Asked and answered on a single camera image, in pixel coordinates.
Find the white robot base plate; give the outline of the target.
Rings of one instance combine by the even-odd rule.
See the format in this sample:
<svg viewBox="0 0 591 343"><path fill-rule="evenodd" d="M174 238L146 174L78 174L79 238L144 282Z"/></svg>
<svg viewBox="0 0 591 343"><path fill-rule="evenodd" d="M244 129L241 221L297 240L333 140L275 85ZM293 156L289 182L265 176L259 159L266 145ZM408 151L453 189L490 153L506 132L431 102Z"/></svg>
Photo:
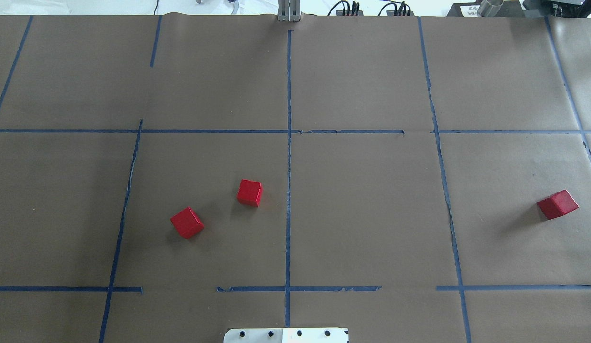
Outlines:
<svg viewBox="0 0 591 343"><path fill-rule="evenodd" d="M347 328L234 328L223 337L224 343L349 343Z"/></svg>

